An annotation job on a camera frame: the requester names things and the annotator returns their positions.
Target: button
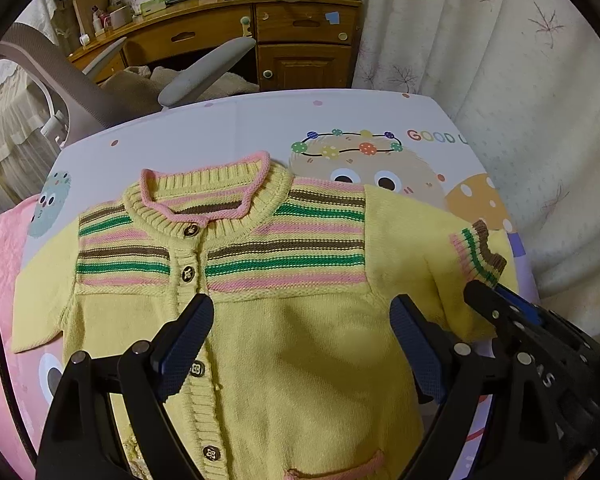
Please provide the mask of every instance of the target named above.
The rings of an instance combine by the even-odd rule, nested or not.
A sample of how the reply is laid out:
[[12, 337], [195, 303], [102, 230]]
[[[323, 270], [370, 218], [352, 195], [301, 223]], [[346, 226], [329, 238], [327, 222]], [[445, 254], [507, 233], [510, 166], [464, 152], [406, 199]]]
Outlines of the button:
[[187, 266], [184, 269], [182, 269], [182, 281], [189, 283], [191, 280], [193, 280], [193, 267], [191, 266]]
[[205, 374], [205, 364], [202, 361], [193, 361], [189, 373], [194, 377], [202, 377]]
[[202, 454], [205, 456], [205, 458], [207, 460], [211, 460], [211, 462], [220, 460], [220, 450], [216, 446], [203, 447]]
[[195, 224], [191, 224], [184, 228], [184, 235], [187, 237], [195, 236], [198, 234], [198, 231], [200, 231], [200, 228]]

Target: blue gripper pad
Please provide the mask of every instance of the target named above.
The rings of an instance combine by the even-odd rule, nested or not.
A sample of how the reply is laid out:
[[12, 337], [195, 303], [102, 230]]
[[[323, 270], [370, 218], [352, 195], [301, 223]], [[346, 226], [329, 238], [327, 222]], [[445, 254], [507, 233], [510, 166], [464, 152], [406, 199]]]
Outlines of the blue gripper pad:
[[169, 346], [160, 352], [157, 397], [165, 402], [177, 394], [214, 323], [214, 304], [205, 294], [197, 294], [189, 302], [165, 337]]
[[529, 323], [542, 326], [542, 319], [540, 319], [538, 308], [534, 304], [529, 303], [524, 298], [521, 298], [515, 292], [509, 290], [506, 286], [497, 284], [493, 290], [500, 297], [507, 300], [509, 304], [517, 307]]
[[443, 367], [423, 332], [424, 324], [428, 322], [411, 298], [402, 295], [391, 302], [389, 323], [411, 365], [418, 386], [424, 394], [441, 404], [446, 397]]

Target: bed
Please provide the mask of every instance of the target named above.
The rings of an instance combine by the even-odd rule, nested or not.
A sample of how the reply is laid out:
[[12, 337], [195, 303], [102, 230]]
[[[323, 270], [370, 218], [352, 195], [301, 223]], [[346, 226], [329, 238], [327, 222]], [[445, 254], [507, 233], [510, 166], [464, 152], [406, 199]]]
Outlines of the bed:
[[[320, 140], [329, 141], [327, 148], [339, 143], [357, 146], [364, 140], [377, 151], [365, 145], [365, 151], [373, 156], [366, 156], [362, 149], [352, 156], [349, 150], [346, 157], [339, 158], [343, 167], [334, 170], [325, 156], [305, 155], [314, 153], [310, 149]], [[137, 179], [141, 168], [174, 173], [237, 160], [257, 150], [269, 151], [272, 158], [302, 176], [359, 178], [364, 184], [393, 186], [395, 192], [469, 221], [483, 218], [489, 228], [507, 232], [520, 293], [528, 300], [538, 300], [522, 242], [493, 183], [462, 134], [430, 98], [365, 90], [268, 92], [154, 114], [62, 150], [52, 172], [68, 173], [70, 186], [57, 214], [45, 219], [46, 231], [36, 232], [39, 237], [27, 237], [37, 197], [0, 216], [0, 254], [5, 250], [11, 254], [0, 272], [0, 325], [16, 397], [35, 447], [42, 436], [54, 384], [64, 368], [62, 339], [22, 354], [11, 353], [13, 288], [20, 265], [81, 211], [119, 194]], [[95, 159], [99, 161], [96, 171], [91, 162]], [[397, 220], [397, 228], [406, 226]], [[488, 344], [481, 349], [489, 350]], [[485, 398], [478, 407], [454, 478], [463, 478], [475, 456], [489, 402]], [[424, 411], [424, 417], [431, 413]], [[0, 449], [23, 479], [33, 478], [1, 386]]]

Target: green stripe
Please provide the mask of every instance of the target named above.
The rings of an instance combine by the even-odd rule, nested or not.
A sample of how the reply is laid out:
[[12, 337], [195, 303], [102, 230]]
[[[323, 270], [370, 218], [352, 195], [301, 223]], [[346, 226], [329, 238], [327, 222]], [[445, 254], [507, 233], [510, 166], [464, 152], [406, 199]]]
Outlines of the green stripe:
[[77, 264], [76, 271], [81, 274], [97, 274], [100, 272], [118, 272], [124, 270], [146, 270], [168, 274], [169, 266], [149, 262], [111, 262], [108, 264]]
[[98, 231], [104, 231], [110, 227], [116, 227], [118, 225], [131, 224], [131, 218], [129, 215], [114, 216], [97, 224], [83, 227], [78, 231], [78, 236], [90, 235], [91, 233], [97, 233]]
[[485, 269], [480, 263], [480, 259], [478, 257], [478, 251], [475, 246], [474, 236], [471, 234], [469, 229], [463, 229], [462, 234], [464, 235], [464, 239], [469, 245], [470, 253], [471, 253], [471, 261], [474, 263], [475, 269], [481, 274], [489, 283], [493, 283], [495, 285], [498, 283], [498, 279], [487, 269]]
[[207, 266], [206, 276], [221, 276], [242, 270], [285, 269], [289, 267], [354, 266], [365, 263], [362, 254], [347, 256], [296, 256], [294, 258], [270, 258], [269, 260], [241, 260], [227, 264]]
[[357, 222], [365, 221], [365, 214], [358, 211], [346, 211], [344, 209], [318, 209], [314, 207], [302, 207], [294, 204], [281, 204], [274, 216], [314, 216], [318, 218], [347, 218]]

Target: bottle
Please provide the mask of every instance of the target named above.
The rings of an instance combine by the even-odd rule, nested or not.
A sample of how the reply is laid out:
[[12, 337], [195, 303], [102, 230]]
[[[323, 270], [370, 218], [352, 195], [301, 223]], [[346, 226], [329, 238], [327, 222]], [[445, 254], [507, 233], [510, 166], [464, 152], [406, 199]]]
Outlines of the bottle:
[[95, 12], [93, 13], [93, 30], [96, 33], [102, 30], [102, 22], [100, 21], [100, 18]]

